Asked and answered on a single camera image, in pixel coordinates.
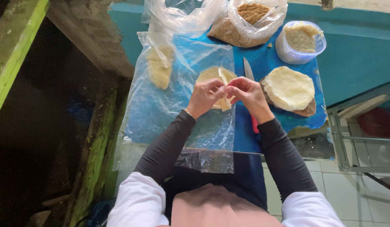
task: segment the knife blade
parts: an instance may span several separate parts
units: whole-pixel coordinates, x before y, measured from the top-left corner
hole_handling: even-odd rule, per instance
[[[250,79],[254,81],[254,76],[252,74],[251,66],[248,63],[248,60],[243,57],[244,62],[244,72],[245,72],[245,78]],[[260,133],[258,131],[258,122],[257,119],[253,115],[251,115],[251,123],[252,123],[252,130],[254,133]]]
[[[245,58],[243,57],[243,62],[244,62],[245,77],[246,77],[247,79],[250,79],[250,80],[252,80],[252,81],[255,81],[255,80],[254,80],[254,76],[253,76],[253,74],[252,74],[251,66],[250,66],[249,63],[248,63],[248,60],[245,59]]]

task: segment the green painted ledge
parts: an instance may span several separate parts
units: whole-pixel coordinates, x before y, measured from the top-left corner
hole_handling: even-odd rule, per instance
[[[0,18],[0,109],[48,7],[48,0],[11,0]]]

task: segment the bracelet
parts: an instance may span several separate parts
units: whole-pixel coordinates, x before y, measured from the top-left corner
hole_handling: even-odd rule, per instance
[[[192,116],[192,114],[190,112],[188,112],[187,109],[182,109],[182,111],[185,111],[187,112],[190,116]]]

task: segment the black arm sleeve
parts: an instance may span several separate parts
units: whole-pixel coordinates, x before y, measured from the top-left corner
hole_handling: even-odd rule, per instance
[[[191,115],[182,111],[150,144],[134,171],[153,178],[161,185],[174,167],[195,123]]]
[[[282,203],[296,191],[318,191],[298,150],[278,119],[258,125],[262,153],[274,179]]]

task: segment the white shirt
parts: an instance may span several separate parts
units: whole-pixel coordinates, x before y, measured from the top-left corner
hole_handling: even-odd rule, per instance
[[[108,227],[168,225],[164,216],[166,194],[151,177],[133,172],[121,183]],[[334,209],[321,192],[294,192],[282,205],[282,225],[342,227]]]

